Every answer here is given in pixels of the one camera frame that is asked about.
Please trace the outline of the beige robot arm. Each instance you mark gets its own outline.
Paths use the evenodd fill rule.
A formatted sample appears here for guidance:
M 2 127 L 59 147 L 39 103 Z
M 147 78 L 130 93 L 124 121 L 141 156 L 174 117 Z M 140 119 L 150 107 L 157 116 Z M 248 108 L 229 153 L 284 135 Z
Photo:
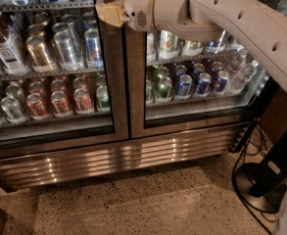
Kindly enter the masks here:
M 225 30 L 287 93 L 287 17 L 258 0 L 97 0 L 95 8 L 107 24 L 185 40 L 210 42 Z

